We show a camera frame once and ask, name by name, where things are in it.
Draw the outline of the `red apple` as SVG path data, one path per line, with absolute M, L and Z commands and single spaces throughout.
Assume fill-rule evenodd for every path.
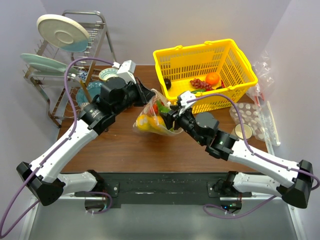
M 153 111 L 155 112 L 156 115 L 159 113 L 159 108 L 158 108 L 158 105 L 156 103 L 152 105 L 152 109 L 153 109 Z

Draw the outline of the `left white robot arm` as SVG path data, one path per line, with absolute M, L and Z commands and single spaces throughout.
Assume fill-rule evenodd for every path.
M 18 174 L 28 181 L 26 186 L 43 206 L 70 193 L 88 192 L 99 196 L 105 181 L 96 171 L 62 174 L 61 170 L 85 145 L 107 130 L 117 115 L 132 106 L 145 106 L 153 96 L 155 92 L 139 81 L 110 78 L 102 84 L 92 103 L 76 116 L 65 134 L 31 163 L 20 163 L 16 168 Z

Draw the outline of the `yellow lemon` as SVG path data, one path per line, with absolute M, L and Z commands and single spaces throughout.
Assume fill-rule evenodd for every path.
M 150 128 L 148 116 L 145 114 L 141 114 L 140 116 L 138 116 L 138 118 L 135 121 L 135 126 L 141 132 L 148 132 Z

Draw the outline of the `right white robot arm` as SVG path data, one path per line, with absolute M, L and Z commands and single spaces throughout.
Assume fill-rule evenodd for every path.
M 244 140 L 219 129 L 219 121 L 209 112 L 193 115 L 191 110 L 160 113 L 167 128 L 183 129 L 216 159 L 239 163 L 258 174 L 231 172 L 223 183 L 230 197 L 237 193 L 257 192 L 280 197 L 287 204 L 305 209 L 313 185 L 313 166 L 309 161 L 291 161 L 248 145 Z

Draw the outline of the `clear zip top bag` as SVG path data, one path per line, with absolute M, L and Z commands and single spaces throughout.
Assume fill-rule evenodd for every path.
M 171 103 L 154 88 L 151 90 L 155 95 L 144 106 L 143 110 L 136 118 L 133 129 L 141 133 L 153 133 L 163 136 L 176 136 L 182 133 L 182 129 L 167 129 L 164 119 L 160 113 L 167 113 Z

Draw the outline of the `yellow banana bunch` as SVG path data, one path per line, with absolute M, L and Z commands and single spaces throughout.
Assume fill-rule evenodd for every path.
M 148 124 L 156 132 L 164 133 L 167 130 L 164 120 L 161 116 L 147 116 Z

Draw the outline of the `yellow plastic shopping basket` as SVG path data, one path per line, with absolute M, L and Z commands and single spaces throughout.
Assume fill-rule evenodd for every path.
M 162 94 L 173 105 L 180 94 L 195 90 L 191 80 L 204 81 L 209 73 L 219 75 L 220 81 L 212 91 L 196 94 L 199 100 L 192 106 L 194 114 L 228 108 L 231 103 L 225 97 L 236 103 L 258 83 L 246 55 L 229 38 L 159 49 L 153 52 L 153 58 Z M 171 80 L 170 89 L 165 86 L 165 78 Z

